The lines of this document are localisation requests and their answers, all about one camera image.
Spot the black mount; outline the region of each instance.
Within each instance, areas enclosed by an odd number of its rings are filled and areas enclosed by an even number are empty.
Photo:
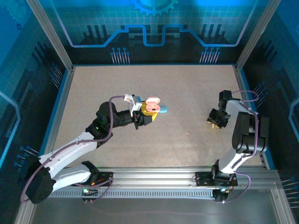
[[[256,153],[261,153],[268,146],[269,118],[258,114],[258,139]],[[235,123],[232,145],[238,154],[250,154],[254,151],[255,133],[249,130],[255,130],[255,117],[246,112],[239,112]]]
[[[152,116],[144,115],[141,110],[133,111],[133,117],[131,117],[130,110],[117,112],[114,103],[112,103],[113,111],[113,128],[126,126],[134,123],[135,129],[138,130],[139,126],[147,125],[152,122]],[[97,118],[86,128],[86,132],[89,132],[94,136],[94,139],[103,139],[109,133],[110,128],[110,109],[109,102],[102,103],[99,110],[96,113]],[[105,144],[108,140],[98,142],[98,147]]]
[[[35,156],[29,156],[26,158],[25,163],[22,166],[20,177],[18,180],[18,186],[24,189],[28,179],[31,175],[41,166],[39,159]],[[48,169],[42,168],[34,177],[29,185],[26,195],[33,204],[37,204],[45,200],[53,191],[53,184],[56,181],[51,179]]]
[[[219,93],[219,110],[212,109],[207,122],[215,124],[217,128],[226,127],[228,124],[228,119],[230,115],[226,112],[226,104],[229,100],[239,100],[232,97],[232,92],[229,90],[224,90]]]
[[[213,197],[217,202],[223,202],[228,198],[229,191],[213,190]]]
[[[238,186],[237,177],[235,174],[224,174],[219,171],[219,160],[212,166],[210,172],[196,172],[196,186],[211,186],[211,187],[231,187]]]
[[[91,173],[88,180],[81,183],[82,185],[97,185],[113,178],[113,172],[100,172],[90,161],[84,161],[82,164],[85,165]],[[110,183],[105,183],[102,186],[108,187],[109,185]]]

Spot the gear graphic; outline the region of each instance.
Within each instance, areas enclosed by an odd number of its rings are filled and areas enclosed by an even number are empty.
[[[9,14],[16,21],[26,18],[28,7],[25,0],[0,0],[0,6],[6,6]]]
[[[156,16],[168,13],[169,9],[174,9],[174,4],[177,4],[178,0],[131,0],[131,3],[135,9],[140,10],[140,13]]]

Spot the beige table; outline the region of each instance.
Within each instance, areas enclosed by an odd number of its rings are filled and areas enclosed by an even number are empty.
[[[235,121],[212,129],[206,119],[218,109],[222,90],[238,90],[231,65],[149,65],[77,67],[67,98],[55,148],[80,135],[111,96],[160,97],[168,112],[148,126],[118,127],[97,150],[70,166],[89,160],[96,166],[209,166],[231,148]],[[114,101],[116,109],[127,103]],[[259,156],[245,165],[261,165]]]

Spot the metal bar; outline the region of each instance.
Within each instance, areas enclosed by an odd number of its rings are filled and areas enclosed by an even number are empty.
[[[290,205],[286,199],[284,190],[281,189],[281,186],[278,185],[278,188],[271,189],[271,194],[280,223],[295,224],[296,222]]]
[[[289,184],[284,185],[284,187],[286,187],[286,186],[290,186],[290,185],[293,185],[293,184],[298,184],[298,183],[299,183],[299,182],[289,183]]]
[[[66,81],[65,81],[65,84],[63,86],[61,98],[60,98],[58,108],[57,108],[57,111],[56,111],[56,114],[55,114],[53,125],[52,125],[51,130],[50,130],[49,138],[47,140],[47,145],[46,145],[45,152],[44,152],[45,154],[51,152],[51,150],[53,150],[53,148],[54,148],[56,137],[58,135],[60,122],[61,122],[62,115],[63,115],[63,112],[64,112],[64,107],[65,107],[66,100],[67,100],[67,97],[69,95],[69,91],[70,91],[70,88],[71,88],[71,81],[72,81],[73,76],[74,76],[74,71],[75,71],[75,68],[72,71],[69,71],[67,73]]]
[[[97,198],[105,188],[92,189],[89,195],[82,195],[80,187],[66,187],[54,191],[50,198]],[[104,198],[188,198],[214,200],[212,189],[110,189]]]
[[[58,56],[60,57],[62,63],[64,64],[65,68],[68,71],[71,71],[73,68],[73,64],[65,51],[55,29],[53,28],[46,12],[44,11],[42,5],[38,0],[26,0],[28,5],[30,6],[32,12],[36,16],[37,20],[39,21],[40,25],[42,26],[44,32],[46,33],[48,39],[50,40],[51,44],[53,45],[55,51],[57,52]]]
[[[239,85],[240,90],[246,90],[246,86],[244,83],[244,80],[242,78],[240,70],[237,70],[235,66],[233,66],[234,71],[235,71],[235,78],[237,80],[237,83]],[[249,100],[249,95],[247,92],[241,92],[241,96],[243,100]],[[250,102],[244,102],[244,104],[248,107],[251,107]]]
[[[25,151],[25,152],[27,152],[27,153],[29,153],[29,154],[31,154],[31,155],[38,156],[38,155],[36,155],[36,154],[34,154],[34,153],[32,153],[32,152],[30,152],[30,151],[24,149],[23,146],[20,147],[20,150],[21,150],[21,151]]]
[[[259,98],[259,99],[255,102],[255,104],[260,103],[262,100],[264,100],[264,98],[265,98],[266,96],[268,96],[268,93],[263,94],[263,95],[261,96],[261,98]]]
[[[51,67],[50,69],[51,69],[51,71],[53,72],[53,74],[55,74],[55,77],[57,77],[59,83],[61,83],[63,77],[60,76],[60,74],[57,72],[56,68]]]
[[[290,200],[290,199],[298,199],[299,197],[287,197],[286,199]]]
[[[35,152],[35,153],[37,153],[37,154],[39,154],[39,152],[38,151],[36,151],[36,150],[34,150],[34,149],[32,149],[32,148],[30,148],[30,146],[26,146],[26,149],[30,149],[31,151],[33,151],[33,152]]]
[[[55,70],[57,71],[57,73],[59,74],[59,76],[61,77],[61,80],[62,80],[64,78],[64,75],[59,70],[58,65],[55,65],[54,63],[52,63],[52,65],[54,66]]]
[[[299,192],[297,191],[297,192],[287,193],[285,195],[293,195],[293,194],[298,194],[299,195]]]
[[[262,101],[259,102],[259,104],[256,105],[256,108],[259,108],[266,100],[263,99]]]
[[[281,0],[269,0],[268,5],[266,6],[263,14],[261,15],[259,21],[256,24],[255,29],[253,30],[246,46],[244,47],[237,63],[236,69],[237,71],[241,70],[249,58],[253,48],[255,47],[256,43],[258,42],[260,36],[263,34],[266,26],[268,25],[270,19],[272,18],[276,8],[278,7]]]
[[[21,203],[14,224],[29,224],[35,208],[36,206],[31,201]]]
[[[285,180],[285,181],[282,181],[282,183],[284,183],[284,182],[287,182],[287,181],[295,181],[295,177],[291,177],[291,179],[288,179],[288,180]]]
[[[265,170],[261,166],[243,167],[240,172],[251,177],[250,189],[271,189],[280,183],[276,170]],[[100,172],[113,172],[112,189],[221,189],[219,186],[197,187],[192,181],[195,172],[209,172],[210,167],[133,167],[133,168],[100,168]],[[236,189],[244,189],[248,179],[237,176]]]
[[[59,89],[58,85],[54,82],[54,79],[51,79],[51,82],[56,86],[57,89]]]
[[[256,92],[256,91],[258,91],[259,88],[261,88],[261,84],[260,83],[257,85],[257,87],[253,91]]]

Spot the enclosure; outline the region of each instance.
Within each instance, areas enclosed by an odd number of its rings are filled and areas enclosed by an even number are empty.
[[[298,1],[3,0],[0,6],[1,223],[298,221]],[[209,171],[232,147],[234,122],[222,129],[206,122],[223,90],[256,91],[259,99],[246,104],[270,125],[268,149],[240,167],[252,178],[249,191],[221,205],[184,195],[196,189],[193,173]],[[124,94],[159,97],[168,111],[139,130],[113,129],[108,143],[69,164],[90,161],[115,172],[120,182],[111,193],[86,205],[76,195],[81,188],[66,187],[42,203],[20,203],[26,159],[67,144],[103,102]],[[233,97],[253,99],[247,92]],[[118,111],[128,107],[114,103]],[[155,188],[135,196],[143,178],[164,179],[158,192],[164,196],[149,195]],[[238,178],[229,197],[248,183]],[[132,181],[127,190],[134,196],[112,195],[121,181]],[[172,185],[180,186],[179,196],[166,195],[175,192]]]

